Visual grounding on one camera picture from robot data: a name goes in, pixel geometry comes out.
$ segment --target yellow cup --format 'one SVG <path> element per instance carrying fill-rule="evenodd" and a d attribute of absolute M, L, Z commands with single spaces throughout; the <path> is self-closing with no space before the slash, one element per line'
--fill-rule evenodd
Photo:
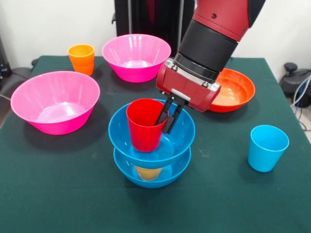
<path fill-rule="evenodd" d="M 162 168 L 156 169 L 147 169 L 142 168 L 135 165 L 136 172 L 138 173 L 139 177 L 144 181 L 153 181 L 160 175 Z"/>
<path fill-rule="evenodd" d="M 94 70 L 95 50 L 91 45 L 79 44 L 68 49 L 74 71 L 92 75 Z"/>

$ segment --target blue cup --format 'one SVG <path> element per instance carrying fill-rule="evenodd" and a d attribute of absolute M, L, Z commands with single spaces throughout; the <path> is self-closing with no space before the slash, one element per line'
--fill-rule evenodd
<path fill-rule="evenodd" d="M 271 171 L 289 146 L 288 136 L 279 128 L 259 125 L 251 131 L 248 163 L 256 171 Z"/>

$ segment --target bowl rim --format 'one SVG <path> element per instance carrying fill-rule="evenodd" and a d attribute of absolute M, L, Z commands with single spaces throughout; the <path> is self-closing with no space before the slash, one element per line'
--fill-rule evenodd
<path fill-rule="evenodd" d="M 70 49 L 72 49 L 73 47 L 81 46 L 81 45 L 82 45 L 82 46 L 83 46 L 83 45 L 86 45 L 86 46 L 91 47 L 91 48 L 93 49 L 92 52 L 90 52 L 90 53 L 88 53 L 88 54 L 86 54 L 86 55 L 81 55 L 81 56 L 73 55 L 72 53 L 69 52 Z M 72 56 L 72 57 L 77 57 L 77 58 L 87 57 L 87 56 L 92 55 L 93 53 L 95 53 L 95 49 L 94 49 L 94 47 L 93 47 L 92 45 L 90 45 L 90 44 L 75 44 L 75 45 L 70 46 L 70 47 L 68 48 L 68 50 L 67 50 L 67 54 L 68 54 L 68 55 L 70 55 L 70 56 Z"/>
<path fill-rule="evenodd" d="M 243 73 L 241 73 L 241 72 L 238 72 L 238 71 L 236 71 L 236 70 L 228 69 L 228 68 L 224 68 L 223 71 L 224 71 L 224 70 L 231 70 L 231 71 L 234 71 L 235 73 L 238 73 L 238 74 L 244 76 L 244 77 L 251 83 L 251 86 L 253 87 L 254 91 L 253 91 L 253 93 L 252 93 L 249 97 L 246 98 L 246 100 L 244 100 L 243 102 L 240 102 L 240 103 L 238 103 L 238 104 L 234 104 L 234 105 L 220 105 L 220 104 L 212 103 L 211 106 L 213 105 L 213 106 L 221 106 L 221 107 L 234 107 L 234 106 L 240 106 L 240 105 L 242 106 L 242 105 L 248 103 L 248 102 L 254 97 L 254 95 L 255 95 L 255 93 L 256 93 L 256 87 L 255 87 L 255 84 L 253 83 L 253 81 L 252 81 L 250 78 L 248 78 L 245 74 L 243 74 Z M 221 78 L 221 79 L 226 79 L 226 80 L 229 80 L 229 81 L 234 82 L 234 83 L 236 83 L 236 84 L 239 85 L 238 82 L 235 82 L 235 81 L 233 81 L 232 79 L 228 79 L 228 78 Z"/>
<path fill-rule="evenodd" d="M 120 166 L 119 166 L 118 163 L 116 162 L 116 156 L 115 156 L 115 155 L 116 155 L 116 151 L 120 152 L 121 154 L 123 154 L 123 153 L 122 153 L 121 151 L 119 151 L 117 148 L 114 148 L 114 149 L 113 149 L 113 159 L 114 159 L 114 161 L 115 161 L 115 164 L 116 164 L 117 167 L 119 168 L 119 170 L 123 173 L 124 176 L 130 177 L 132 180 L 138 181 L 138 182 L 140 182 L 140 183 L 163 183 L 163 182 L 167 182 L 167 181 L 174 180 L 175 178 L 178 178 L 178 177 L 186 170 L 186 168 L 189 166 L 189 163 L 190 163 L 190 161 L 191 161 L 191 148 L 189 147 L 189 148 L 187 148 L 187 150 L 184 151 L 184 153 L 183 153 L 183 154 L 185 154 L 185 156 L 186 156 L 186 153 L 189 152 L 189 158 L 188 158 L 188 160 L 187 160 L 187 162 L 186 162 L 186 165 L 185 165 L 185 167 L 182 168 L 176 175 L 171 176 L 169 179 L 164 180 L 164 181 L 157 181 L 156 179 L 153 180 L 153 181 L 144 181 L 144 180 L 142 180 L 142 179 L 139 180 L 139 179 L 133 177 L 132 175 L 125 173 L 125 172 L 123 171 L 123 169 L 120 168 Z"/>
<path fill-rule="evenodd" d="M 164 44 L 166 44 L 167 47 L 169 48 L 169 53 L 168 53 L 167 58 L 164 59 L 164 61 L 161 61 L 161 62 L 152 64 L 152 66 L 147 66 L 147 67 L 123 67 L 123 68 L 126 68 L 126 69 L 144 69 L 144 68 L 155 67 L 155 66 L 157 66 L 157 65 L 159 65 L 159 64 L 162 64 L 163 62 L 165 62 L 165 61 L 170 57 L 171 52 L 172 52 L 172 48 L 171 48 L 171 46 L 169 45 L 169 43 L 167 43 L 165 40 L 163 40 L 163 39 L 161 39 L 161 38 L 159 38 L 159 37 L 157 37 L 157 36 L 149 35 L 149 34 L 126 34 L 126 35 L 116 36 L 116 37 L 110 39 L 109 41 L 107 41 L 107 42 L 104 44 L 104 46 L 103 46 L 103 48 L 102 48 L 102 56 L 103 56 L 103 58 L 104 58 L 108 63 L 110 63 L 110 64 L 112 64 L 112 65 L 114 65 L 114 66 L 122 67 L 122 66 L 120 66 L 119 64 L 115 64 L 114 62 L 109 61 L 109 59 L 107 59 L 107 58 L 105 57 L 105 55 L 104 55 L 104 49 L 105 49 L 105 47 L 108 46 L 112 41 L 118 40 L 118 38 L 121 38 L 121 37 L 131 37 L 131 36 L 140 36 L 140 35 L 145 36 L 145 37 L 156 38 L 156 39 L 159 39 L 160 41 L 164 42 Z"/>
<path fill-rule="evenodd" d="M 160 100 L 160 99 L 155 99 L 157 101 L 160 101 L 160 102 L 165 102 L 165 100 Z M 190 144 L 188 147 L 186 147 L 185 149 L 183 149 L 181 152 L 179 152 L 178 154 L 176 154 L 175 156 L 173 157 L 170 157 L 168 159 L 162 159 L 162 160 L 141 160 L 141 159 L 137 159 L 137 158 L 134 158 L 128 154 L 126 154 L 124 151 L 122 151 L 120 149 L 120 147 L 118 147 L 113 140 L 111 140 L 111 124 L 112 124 L 112 119 L 116 116 L 116 114 L 119 112 L 119 111 L 122 111 L 123 108 L 126 108 L 129 104 L 131 104 L 132 102 L 122 106 L 120 109 L 118 109 L 114 115 L 111 117 L 110 119 L 110 122 L 109 122 L 109 125 L 108 125 L 108 135 L 109 135 L 109 139 L 111 141 L 111 143 L 113 144 L 113 146 L 118 150 L 120 151 L 122 154 L 124 154 L 125 157 L 127 157 L 128 159 L 131 159 L 131 160 L 135 160 L 135 161 L 140 161 L 140 162 L 143 162 L 143 163 L 164 163 L 164 162 L 167 162 L 167 161 L 170 161 L 170 160 L 174 160 L 176 159 L 178 156 L 180 156 L 181 154 L 183 154 L 186 150 L 188 150 L 190 148 L 190 146 L 192 145 L 193 141 L 194 141 L 194 138 L 195 138 L 195 124 L 194 124 L 194 121 L 192 119 L 192 117 L 190 116 L 190 114 L 185 110 L 183 109 L 182 111 L 185 112 L 185 114 L 187 114 L 187 116 L 190 118 L 190 123 L 193 127 L 193 136 L 190 140 Z"/>
<path fill-rule="evenodd" d="M 28 118 L 26 118 L 26 117 L 23 117 L 23 116 L 21 116 L 21 114 L 19 114 L 19 113 L 16 111 L 16 108 L 14 107 L 14 104 L 13 104 L 13 103 L 15 102 L 14 99 L 15 99 L 16 93 L 17 93 L 20 89 L 22 89 L 23 86 L 27 85 L 27 83 L 33 82 L 33 80 L 35 80 L 35 79 L 40 79 L 40 78 L 44 77 L 45 75 L 47 75 L 47 74 L 52 74 L 52 73 L 53 73 L 53 74 L 58 74 L 58 73 L 79 74 L 79 75 L 84 76 L 85 78 L 91 80 L 91 82 L 93 82 L 93 83 L 95 84 L 96 88 L 98 89 L 98 96 L 95 98 L 94 103 L 93 103 L 89 108 L 87 108 L 86 110 L 84 110 L 84 112 L 81 113 L 79 116 L 82 116 L 83 114 L 87 113 L 89 110 L 91 110 L 91 109 L 95 106 L 95 104 L 96 104 L 97 101 L 99 100 L 99 97 L 100 97 L 100 94 L 101 94 L 101 89 L 100 89 L 98 83 L 97 83 L 92 77 L 90 77 L 90 76 L 88 76 L 88 75 L 86 75 L 86 74 L 83 74 L 83 73 L 79 73 L 79 72 L 75 72 L 75 71 L 69 71 L 69 70 L 52 71 L 52 72 L 47 72 L 47 73 L 43 73 L 43 74 L 36 75 L 36 76 L 34 76 L 33 78 L 30 78 L 30 79 L 26 80 L 26 81 L 23 82 L 18 88 L 16 88 L 16 90 L 13 92 L 13 94 L 12 94 L 12 96 L 11 96 L 10 105 L 11 105 L 12 111 L 13 111 L 18 117 L 22 118 L 23 120 L 25 120 L 25 121 L 27 121 L 27 122 L 31 122 L 31 123 L 35 123 L 35 124 L 58 124 L 58 123 L 67 122 L 67 121 L 70 121 L 70 120 L 72 120 L 72 119 L 75 119 L 75 118 L 79 117 L 79 116 L 76 116 L 76 117 L 74 117 L 74 118 L 71 118 L 71 119 L 68 119 L 68 120 L 63 120 L 63 121 L 58 121 L 58 122 L 41 122 L 41 121 L 35 121 L 35 120 L 33 120 L 33 119 L 28 119 Z"/>
<path fill-rule="evenodd" d="M 281 149 L 281 150 L 271 150 L 271 149 L 267 149 L 267 148 L 265 148 L 265 147 L 259 145 L 259 144 L 257 143 L 257 141 L 254 139 L 253 134 L 255 133 L 256 129 L 262 128 L 262 127 L 272 128 L 272 129 L 274 129 L 274 130 L 276 130 L 276 131 L 278 131 L 278 132 L 281 132 L 281 134 L 283 134 L 283 136 L 285 136 L 285 138 L 286 138 L 286 146 L 284 146 L 284 148 Z M 271 151 L 271 152 L 285 151 L 285 150 L 288 148 L 288 146 L 290 145 L 290 139 L 289 139 L 289 137 L 287 136 L 287 134 L 286 134 L 282 129 L 280 129 L 280 128 L 276 127 L 276 126 L 273 126 L 273 125 L 257 125 L 257 126 L 255 126 L 255 127 L 252 129 L 251 133 L 250 133 L 250 137 L 251 137 L 252 142 L 254 142 L 259 148 L 261 148 L 261 149 L 263 149 L 263 150 L 266 150 L 266 151 Z"/>

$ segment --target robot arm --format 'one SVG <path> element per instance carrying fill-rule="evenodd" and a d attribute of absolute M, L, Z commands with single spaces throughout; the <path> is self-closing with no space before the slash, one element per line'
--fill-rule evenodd
<path fill-rule="evenodd" d="M 219 73 L 238 42 L 254 24 L 265 0 L 198 0 L 189 27 L 174 59 L 160 70 L 156 86 L 168 100 L 158 123 L 167 117 L 173 101 L 177 111 L 163 129 L 170 133 L 185 104 L 206 111 L 220 92 Z"/>

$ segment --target white wall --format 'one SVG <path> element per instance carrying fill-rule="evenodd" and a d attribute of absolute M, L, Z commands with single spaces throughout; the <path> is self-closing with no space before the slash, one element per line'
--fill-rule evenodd
<path fill-rule="evenodd" d="M 280 78 L 283 64 L 311 67 L 310 0 L 266 0 L 234 56 L 265 57 Z M 113 0 L 0 0 L 0 35 L 12 67 L 30 66 L 40 55 L 66 55 L 89 43 L 101 55 L 116 36 Z"/>
<path fill-rule="evenodd" d="M 0 36 L 12 67 L 40 55 L 67 55 L 74 44 L 101 48 L 116 36 L 114 0 L 0 0 Z"/>
<path fill-rule="evenodd" d="M 310 10 L 310 0 L 266 0 L 233 56 L 264 57 L 278 80 L 286 62 L 311 68 Z"/>

